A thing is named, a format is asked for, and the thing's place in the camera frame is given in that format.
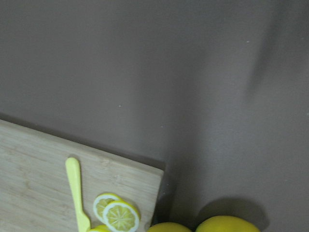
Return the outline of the yellow plastic knife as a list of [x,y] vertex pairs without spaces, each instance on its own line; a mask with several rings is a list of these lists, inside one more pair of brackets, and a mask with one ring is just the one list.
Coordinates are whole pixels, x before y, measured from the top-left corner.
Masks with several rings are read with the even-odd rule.
[[91,228],[91,223],[83,208],[81,170],[79,161],[73,157],[68,158],[65,161],[65,166],[73,199],[78,231],[88,232]]

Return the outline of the upper lemon slice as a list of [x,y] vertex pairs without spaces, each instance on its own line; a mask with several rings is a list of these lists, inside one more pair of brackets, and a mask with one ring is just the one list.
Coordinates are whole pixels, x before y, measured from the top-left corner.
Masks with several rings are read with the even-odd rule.
[[105,207],[113,201],[121,200],[122,198],[114,193],[102,193],[98,195],[93,203],[93,212],[96,218],[104,224],[105,222],[103,218],[103,210],[105,209]]

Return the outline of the lemon slice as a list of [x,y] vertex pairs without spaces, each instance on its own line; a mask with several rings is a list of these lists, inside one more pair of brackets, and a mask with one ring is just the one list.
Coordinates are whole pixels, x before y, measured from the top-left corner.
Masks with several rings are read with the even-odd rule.
[[98,195],[93,203],[93,212],[96,218],[104,224],[105,222],[103,218],[103,210],[105,209],[105,207],[113,201],[121,200],[122,198],[114,193],[102,193]]
[[88,232],[111,232],[106,225],[98,225],[95,228],[88,230]]
[[112,232],[136,232],[140,225],[140,214],[136,207],[124,202],[113,201],[102,212],[105,225]]

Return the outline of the middle lemon slice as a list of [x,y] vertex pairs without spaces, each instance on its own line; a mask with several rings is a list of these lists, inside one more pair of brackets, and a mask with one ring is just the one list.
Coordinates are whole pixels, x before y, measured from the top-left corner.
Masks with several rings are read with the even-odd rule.
[[102,212],[105,225],[112,232],[136,232],[140,225],[140,214],[136,207],[124,202],[113,201]]

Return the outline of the yellow lemon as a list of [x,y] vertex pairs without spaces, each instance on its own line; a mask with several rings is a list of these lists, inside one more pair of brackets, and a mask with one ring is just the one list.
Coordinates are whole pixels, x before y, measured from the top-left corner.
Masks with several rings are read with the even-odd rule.
[[238,217],[214,216],[199,224],[196,232],[260,232],[260,230]]
[[151,226],[147,232],[191,232],[191,230],[178,223],[163,222]]

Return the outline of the lower lemon slice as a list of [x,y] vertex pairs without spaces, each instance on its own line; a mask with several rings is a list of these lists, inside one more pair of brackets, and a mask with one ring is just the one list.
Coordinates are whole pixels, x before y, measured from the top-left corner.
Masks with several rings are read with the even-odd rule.
[[106,225],[98,225],[95,228],[88,230],[88,232],[111,232]]

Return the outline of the wooden cutting board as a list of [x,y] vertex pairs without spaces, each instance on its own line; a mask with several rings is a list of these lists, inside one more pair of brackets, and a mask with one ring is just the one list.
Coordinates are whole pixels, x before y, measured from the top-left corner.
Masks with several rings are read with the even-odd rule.
[[3,232],[78,230],[65,161],[80,162],[84,211],[92,227],[100,221],[93,202],[114,193],[134,205],[139,231],[153,218],[164,172],[105,151],[32,130],[0,123],[0,229]]

